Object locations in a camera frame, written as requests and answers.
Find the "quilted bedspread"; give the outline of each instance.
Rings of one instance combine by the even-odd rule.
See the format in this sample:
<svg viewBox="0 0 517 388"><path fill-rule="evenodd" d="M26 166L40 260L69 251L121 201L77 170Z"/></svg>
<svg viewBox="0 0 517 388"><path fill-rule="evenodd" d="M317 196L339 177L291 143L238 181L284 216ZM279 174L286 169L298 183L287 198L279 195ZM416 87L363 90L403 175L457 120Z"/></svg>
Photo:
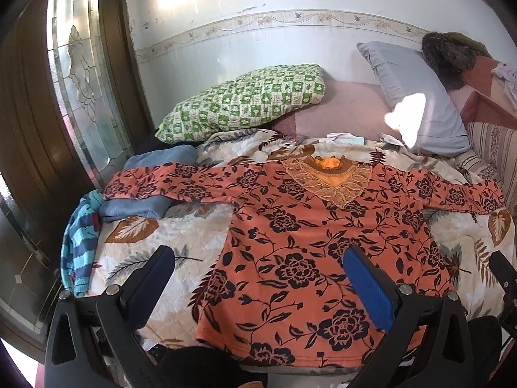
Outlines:
<svg viewBox="0 0 517 388"><path fill-rule="evenodd" d="M404 171L421 167L455 184L476 184L477 175L459 171L444 160L416 156L398 145L367 142L365 146L307 140L294 149L280 146L281 135L247 129L218 133L199 147L198 162L208 166L262 163L301 156L346 156L364 163L382 163ZM89 295L110 284L122 284L142 267L160 245L174 249L177 265L147 325L143 337L167 347L197 345L196 289L210 274L227 237L232 207L228 204L185 203L174 206L161 220L130 217L104 224L99 236ZM515 227L501 208L490 215L425 210L425 220L443 256L450 282L457 288L467 319L498 315L503 290L489 270L490 254L500 250L514 267Z"/></svg>

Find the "blue folded cloth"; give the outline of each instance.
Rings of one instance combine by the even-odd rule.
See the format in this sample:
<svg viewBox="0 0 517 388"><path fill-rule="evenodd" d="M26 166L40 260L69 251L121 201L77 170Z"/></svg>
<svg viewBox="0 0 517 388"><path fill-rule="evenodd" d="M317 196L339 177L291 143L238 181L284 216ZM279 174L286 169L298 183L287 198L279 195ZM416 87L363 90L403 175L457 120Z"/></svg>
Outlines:
<svg viewBox="0 0 517 388"><path fill-rule="evenodd" d="M130 157L124 165L124 170L136 167L153 167L169 162L193 165L197 160L197 150L188 145L175 146L165 150L154 150L143 155Z"/></svg>
<svg viewBox="0 0 517 388"><path fill-rule="evenodd" d="M87 193L79 201L63 234L61 245L61 280L66 290L81 297L88 291L91 266L95 259L100 233L99 208L102 194Z"/></svg>
<svg viewBox="0 0 517 388"><path fill-rule="evenodd" d="M146 199L110 199L100 207L99 215L106 223L129 216L161 219L172 203L172 199L163 195L153 195Z"/></svg>
<svg viewBox="0 0 517 388"><path fill-rule="evenodd" d="M189 145L176 146L166 150L155 150L143 155L130 157L124 169L154 167L169 162L193 165L197 160L197 150ZM100 207L99 215L106 223L122 220L129 216L161 219L165 212L179 202L163 195L153 195L146 199L111 199Z"/></svg>

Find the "shirt sleeve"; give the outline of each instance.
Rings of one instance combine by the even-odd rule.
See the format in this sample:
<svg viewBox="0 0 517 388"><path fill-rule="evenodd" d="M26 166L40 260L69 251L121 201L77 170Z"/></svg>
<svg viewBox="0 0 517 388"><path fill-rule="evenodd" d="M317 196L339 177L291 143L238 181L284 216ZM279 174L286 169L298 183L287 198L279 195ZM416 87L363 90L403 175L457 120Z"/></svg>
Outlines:
<svg viewBox="0 0 517 388"><path fill-rule="evenodd" d="M262 164L196 167L167 163L138 167L115 174L104 190L104 199L146 199L163 195L181 201L232 202L265 174L262 169Z"/></svg>
<svg viewBox="0 0 517 388"><path fill-rule="evenodd" d="M489 214L505 205L501 190L493 180L461 185L452 184L428 169L396 173L406 194L420 200L424 207Z"/></svg>

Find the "orange floral shirt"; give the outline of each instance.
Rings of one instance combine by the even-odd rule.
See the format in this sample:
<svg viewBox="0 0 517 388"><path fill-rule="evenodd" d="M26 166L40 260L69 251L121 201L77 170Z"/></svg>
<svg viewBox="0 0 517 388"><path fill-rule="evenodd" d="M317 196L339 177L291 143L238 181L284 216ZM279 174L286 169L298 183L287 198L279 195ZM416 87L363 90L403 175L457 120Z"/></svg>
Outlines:
<svg viewBox="0 0 517 388"><path fill-rule="evenodd" d="M249 363L298 367L360 366L383 337L343 272L346 248L439 296L452 285L423 207L483 214L503 205L493 181L455 185L426 169L311 156L122 171L104 198L151 195L234 206L219 260L193 293L197 338Z"/></svg>

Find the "floral border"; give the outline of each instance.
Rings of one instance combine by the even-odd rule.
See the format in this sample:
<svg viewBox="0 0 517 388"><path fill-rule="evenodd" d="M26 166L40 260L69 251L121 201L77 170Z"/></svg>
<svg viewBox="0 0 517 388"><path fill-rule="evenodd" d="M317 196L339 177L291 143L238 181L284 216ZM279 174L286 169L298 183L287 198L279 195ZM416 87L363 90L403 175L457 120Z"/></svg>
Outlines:
<svg viewBox="0 0 517 388"><path fill-rule="evenodd" d="M176 49L206 41L211 38L232 35L249 30L286 26L324 26L370 30L386 35L420 42L426 30L398 20L365 13L337 10L282 10L248 14L219 20L175 36L169 37L149 48L136 49L139 62L146 62Z"/></svg>

